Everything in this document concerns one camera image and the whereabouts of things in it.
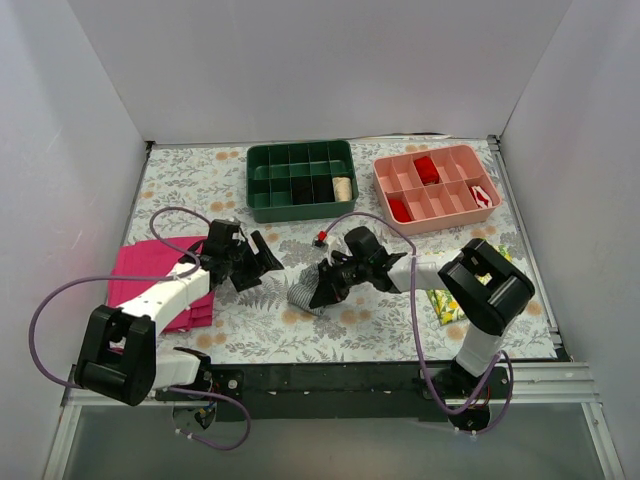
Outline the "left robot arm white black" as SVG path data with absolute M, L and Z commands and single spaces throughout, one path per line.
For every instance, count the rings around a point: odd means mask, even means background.
M 205 239 L 180 252 L 165 281 L 115 307 L 93 310 L 77 360 L 76 384 L 130 406 L 168 387 L 179 387 L 193 400 L 211 392 L 210 358 L 182 347 L 159 353 L 157 335 L 225 281 L 243 292 L 284 266 L 259 231 L 245 236 L 238 221 L 213 221 Z

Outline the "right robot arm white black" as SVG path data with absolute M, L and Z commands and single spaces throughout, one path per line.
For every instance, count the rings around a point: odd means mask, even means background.
M 361 226 L 344 240 L 347 254 L 332 251 L 316 267 L 317 284 L 307 304 L 319 309 L 344 301 L 353 286 L 371 284 L 383 293 L 443 290 L 470 322 L 452 362 L 454 389 L 475 397 L 489 384 L 487 369 L 513 320 L 535 294 L 531 280 L 493 246 L 474 238 L 453 257 L 390 253 Z

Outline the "grey striped boxer underwear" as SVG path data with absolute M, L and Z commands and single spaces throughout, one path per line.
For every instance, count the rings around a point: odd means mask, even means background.
M 312 308 L 311 300 L 319 286 L 318 265 L 310 265 L 300 272 L 296 282 L 287 291 L 287 301 L 289 304 L 315 316 L 322 316 L 325 307 Z

